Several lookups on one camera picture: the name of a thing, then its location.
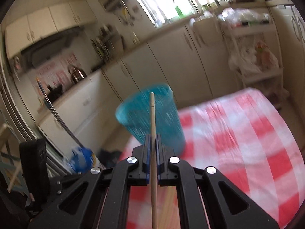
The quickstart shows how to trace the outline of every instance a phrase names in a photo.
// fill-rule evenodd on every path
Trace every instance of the silver screw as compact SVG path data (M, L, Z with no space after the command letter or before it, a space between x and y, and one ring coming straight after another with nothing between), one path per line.
M93 167L91 170L90 170L91 174L98 174L101 172L101 169L99 167Z
M171 162L172 164L177 164L177 163L180 162L180 159L179 159L178 157L171 157L171 158L170 158L170 162Z
M127 162L130 163L130 164L134 164L136 161L138 161L136 157L127 158Z
M206 168L206 172L208 172L209 174L215 174L216 168L213 166L210 166L210 167Z

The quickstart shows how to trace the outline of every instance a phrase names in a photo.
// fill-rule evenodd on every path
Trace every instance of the checkered tablecloth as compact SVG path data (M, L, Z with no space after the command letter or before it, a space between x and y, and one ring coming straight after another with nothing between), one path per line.
M179 117L186 139L180 157L201 169L215 166L284 228L305 198L305 166L271 103L246 89L183 109ZM131 137L121 159L138 145ZM158 224L180 228L174 187L158 187ZM152 228L149 187L132 187L127 225Z

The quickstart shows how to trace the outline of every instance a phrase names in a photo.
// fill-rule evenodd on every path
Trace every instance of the blue plastic bucket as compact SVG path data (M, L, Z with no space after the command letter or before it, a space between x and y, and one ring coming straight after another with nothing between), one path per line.
M116 119L141 143L150 133L150 93L155 94L156 133L161 134L162 143L172 147L180 155L185 138L178 117L173 92L167 84L147 87L127 98L116 109Z

